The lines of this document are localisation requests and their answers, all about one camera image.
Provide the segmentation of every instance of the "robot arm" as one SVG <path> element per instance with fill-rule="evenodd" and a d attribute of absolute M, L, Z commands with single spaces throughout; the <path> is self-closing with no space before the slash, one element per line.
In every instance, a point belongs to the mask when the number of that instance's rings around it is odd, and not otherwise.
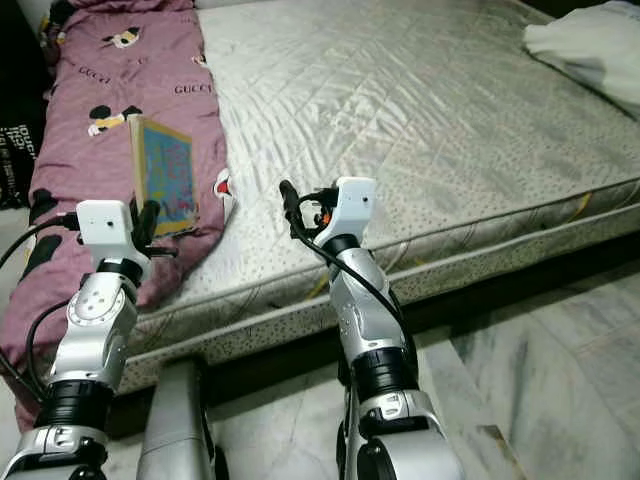
<path fill-rule="evenodd" d="M 417 358 L 385 273 L 360 246 L 371 219 L 375 181 L 343 177 L 331 188 L 298 197 L 280 184 L 291 236 L 326 260 L 346 370 L 346 414 L 338 439 L 341 478 L 463 478 L 428 395 L 417 381 Z M 315 228 L 300 211 L 320 204 Z M 344 446 L 340 452 L 341 438 Z"/>
<path fill-rule="evenodd" d="M 159 211 L 155 203 L 145 205 L 135 228 L 122 202 L 85 201 L 76 211 L 96 272 L 67 306 L 67 333 L 42 409 L 3 479 L 104 478 L 105 422 L 137 319 L 136 289 L 150 273 L 152 254 L 174 254 L 147 248 Z"/>

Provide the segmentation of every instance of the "gray mattress cover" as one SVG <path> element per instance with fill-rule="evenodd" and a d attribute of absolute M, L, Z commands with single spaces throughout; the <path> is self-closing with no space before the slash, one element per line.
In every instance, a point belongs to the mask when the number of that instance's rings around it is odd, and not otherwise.
<path fill-rule="evenodd" d="M 528 7 L 276 0 L 199 17 L 237 210 L 140 319 L 124 390 L 168 356 L 221 361 L 333 324 L 323 267 L 287 234 L 282 178 L 378 179 L 365 242 L 403 301 L 637 228 L 638 124 L 524 53 L 524 26 L 546 21 Z"/>

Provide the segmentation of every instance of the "metal leg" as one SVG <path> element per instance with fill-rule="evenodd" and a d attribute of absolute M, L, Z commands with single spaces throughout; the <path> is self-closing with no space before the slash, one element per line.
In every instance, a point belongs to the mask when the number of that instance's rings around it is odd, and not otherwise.
<path fill-rule="evenodd" d="M 151 405 L 138 480 L 214 480 L 193 359 L 164 368 Z"/>
<path fill-rule="evenodd" d="M 464 480 L 455 453 L 435 430 L 382 435 L 358 452 L 358 479 Z"/>

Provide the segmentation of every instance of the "picture book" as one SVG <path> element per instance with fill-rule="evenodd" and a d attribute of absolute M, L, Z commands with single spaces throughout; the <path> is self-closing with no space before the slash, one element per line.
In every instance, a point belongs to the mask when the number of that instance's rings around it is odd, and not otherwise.
<path fill-rule="evenodd" d="M 197 215 L 191 137 L 142 115 L 128 119 L 138 211 L 147 200 L 160 204 L 155 236 L 193 228 Z"/>

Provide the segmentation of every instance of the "black cylindrical joint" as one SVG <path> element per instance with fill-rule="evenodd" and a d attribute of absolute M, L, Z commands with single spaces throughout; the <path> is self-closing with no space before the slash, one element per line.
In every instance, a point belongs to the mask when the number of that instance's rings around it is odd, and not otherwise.
<path fill-rule="evenodd" d="M 80 425 L 104 431 L 113 391 L 90 380 L 63 380 L 47 389 L 35 427 Z"/>
<path fill-rule="evenodd" d="M 417 390 L 418 382 L 409 362 L 397 347 L 371 350 L 353 361 L 360 403 L 376 395 L 398 390 Z"/>
<path fill-rule="evenodd" d="M 345 233 L 343 235 L 337 235 L 333 238 L 327 240 L 327 242 L 322 246 L 322 249 L 337 257 L 340 252 L 348 250 L 350 248 L 359 248 L 360 244 L 358 243 L 358 239 L 349 233 Z"/>
<path fill-rule="evenodd" d="M 98 265 L 98 272 L 119 273 L 127 277 L 136 286 L 140 286 L 142 278 L 142 268 L 136 262 L 132 262 L 127 258 L 123 258 L 120 263 L 105 262 L 104 260 Z"/>
<path fill-rule="evenodd" d="M 131 240 L 136 250 L 142 252 L 144 248 L 153 241 L 153 234 L 158 225 L 158 215 L 160 215 L 160 204 L 155 200 L 144 202 L 142 211 L 136 219 L 136 226 L 131 233 Z"/>

